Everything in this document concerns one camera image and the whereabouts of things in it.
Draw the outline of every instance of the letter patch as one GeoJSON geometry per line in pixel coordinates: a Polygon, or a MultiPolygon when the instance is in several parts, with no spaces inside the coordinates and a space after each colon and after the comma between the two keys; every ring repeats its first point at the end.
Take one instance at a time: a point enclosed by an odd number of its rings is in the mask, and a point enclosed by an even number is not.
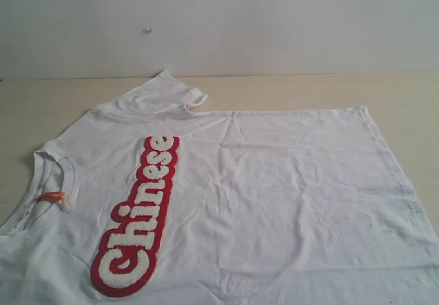
{"type": "Polygon", "coordinates": [[[104,295],[132,295],[156,268],[179,144],[178,137],[145,139],[131,194],[111,212],[121,224],[104,233],[91,265],[91,281],[104,295]]]}

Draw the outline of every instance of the red outline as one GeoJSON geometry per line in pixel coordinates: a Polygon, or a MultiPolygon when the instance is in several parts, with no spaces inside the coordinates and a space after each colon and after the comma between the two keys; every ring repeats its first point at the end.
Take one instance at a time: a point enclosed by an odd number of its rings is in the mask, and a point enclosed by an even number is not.
{"type": "MultiPolygon", "coordinates": [[[[163,233],[163,228],[165,227],[167,207],[169,205],[169,197],[171,195],[171,190],[172,190],[172,178],[175,174],[175,165],[176,165],[177,160],[178,160],[178,155],[176,153],[176,150],[180,144],[180,139],[178,137],[174,137],[174,144],[172,145],[172,147],[170,149],[168,149],[166,151],[166,152],[169,152],[171,154],[172,159],[171,159],[171,162],[169,164],[166,164],[166,166],[168,166],[168,168],[169,168],[168,174],[164,178],[162,178],[162,180],[165,181],[165,187],[162,190],[158,190],[158,191],[163,192],[163,200],[162,200],[161,204],[159,204],[160,213],[158,214],[158,217],[156,218],[157,223],[158,223],[157,227],[153,231],[155,233],[155,237],[154,237],[154,243],[152,245],[152,248],[150,250],[146,250],[142,246],[127,246],[127,245],[126,246],[116,246],[117,248],[119,248],[122,251],[123,256],[120,259],[113,260],[110,263],[110,270],[115,274],[129,273],[130,271],[132,271],[137,265],[137,252],[141,249],[146,251],[146,253],[148,254],[148,256],[150,258],[150,266],[148,267],[145,274],[143,276],[141,276],[140,279],[138,279],[134,284],[127,286],[126,288],[112,288],[110,286],[107,286],[106,284],[104,284],[104,282],[102,281],[102,279],[99,276],[99,263],[100,263],[102,257],[104,256],[104,254],[107,252],[107,250],[109,250],[109,248],[107,248],[107,244],[108,244],[108,239],[110,238],[110,235],[112,233],[124,233],[127,224],[131,221],[145,221],[145,220],[147,220],[146,216],[140,216],[140,217],[138,216],[135,218],[130,218],[128,215],[126,217],[121,217],[121,216],[119,216],[118,211],[119,211],[120,206],[128,205],[131,208],[134,206],[134,198],[136,197],[137,189],[139,188],[139,186],[142,183],[156,181],[156,180],[149,180],[142,173],[142,170],[147,165],[150,165],[146,160],[146,156],[152,151],[157,151],[156,149],[151,148],[150,139],[151,139],[151,136],[147,137],[145,139],[145,142],[144,142],[145,151],[141,154],[141,166],[137,169],[137,172],[136,172],[137,181],[134,183],[133,187],[131,188],[130,196],[128,197],[127,201],[124,201],[124,202],[117,204],[113,208],[113,210],[111,211],[112,219],[114,221],[120,222],[121,225],[118,228],[108,230],[104,233],[102,240],[101,240],[101,243],[99,245],[99,252],[97,253],[95,259],[93,260],[93,264],[91,265],[91,282],[95,285],[97,290],[99,290],[104,295],[107,295],[110,297],[128,296],[128,295],[132,295],[133,293],[138,291],[151,278],[151,275],[154,273],[154,270],[155,270],[156,265],[157,265],[157,256],[156,255],[157,255],[158,249],[160,248],[160,242],[161,242],[161,237],[162,237],[162,233],[163,233]],[[127,260],[130,261],[130,264],[128,265],[128,267],[126,267],[124,269],[120,269],[117,267],[118,265],[124,263],[127,260]]],[[[147,204],[154,205],[152,202],[141,202],[141,203],[145,204],[145,205],[147,205],[147,204]]],[[[146,234],[146,233],[141,233],[141,231],[134,231],[134,233],[135,234],[146,234]]]]}

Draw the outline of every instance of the t-shirt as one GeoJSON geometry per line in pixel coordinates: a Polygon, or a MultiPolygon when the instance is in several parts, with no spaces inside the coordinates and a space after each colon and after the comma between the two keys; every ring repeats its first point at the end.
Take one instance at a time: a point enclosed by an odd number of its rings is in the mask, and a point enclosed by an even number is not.
{"type": "Polygon", "coordinates": [[[205,99],[163,71],[36,151],[0,303],[438,303],[438,239],[366,107],[205,99]]]}

